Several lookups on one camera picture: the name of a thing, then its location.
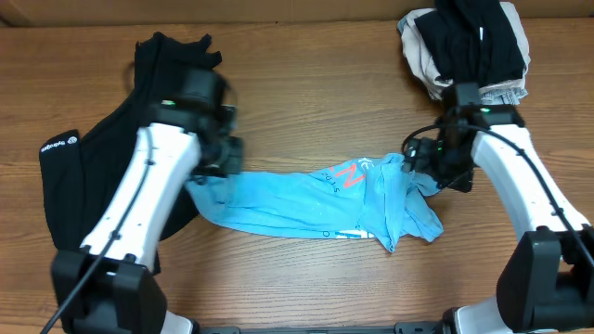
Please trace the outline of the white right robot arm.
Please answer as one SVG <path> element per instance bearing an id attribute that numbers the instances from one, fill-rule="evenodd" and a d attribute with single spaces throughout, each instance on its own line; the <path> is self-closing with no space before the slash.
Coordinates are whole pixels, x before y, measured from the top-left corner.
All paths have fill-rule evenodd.
<path id="1" fill-rule="evenodd" d="M 443 93 L 445 112 L 402 144 L 405 169 L 467 193 L 481 168 L 495 187 L 518 244 L 495 296 L 452 308 L 439 321 L 402 322 L 397 333 L 550 333 L 593 326 L 593 227 L 562 194 L 512 105 L 482 103 L 476 83 Z"/>

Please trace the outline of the light blue t-shirt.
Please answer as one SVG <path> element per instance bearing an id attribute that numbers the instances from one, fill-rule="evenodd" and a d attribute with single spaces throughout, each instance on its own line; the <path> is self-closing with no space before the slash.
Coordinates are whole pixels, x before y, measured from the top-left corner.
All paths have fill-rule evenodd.
<path id="1" fill-rule="evenodd" d="M 389 153 L 311 173 L 195 178 L 185 189 L 215 225 L 280 238 L 375 238 L 394 251 L 403 236 L 432 242 L 444 231 L 426 202 L 439 193 L 436 182 L 403 164 Z"/>

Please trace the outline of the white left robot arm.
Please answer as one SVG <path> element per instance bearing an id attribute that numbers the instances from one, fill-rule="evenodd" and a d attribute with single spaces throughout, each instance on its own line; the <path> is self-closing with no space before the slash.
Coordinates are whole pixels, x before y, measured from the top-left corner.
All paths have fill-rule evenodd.
<path id="1" fill-rule="evenodd" d="M 242 169 L 232 135 L 238 108 L 215 71 L 186 71 L 181 84 L 148 106 L 134 153 L 109 206 L 77 251 L 51 265 L 58 309 L 45 324 L 67 333 L 197 333 L 169 311 L 154 278 L 161 232 L 184 183 Z"/>

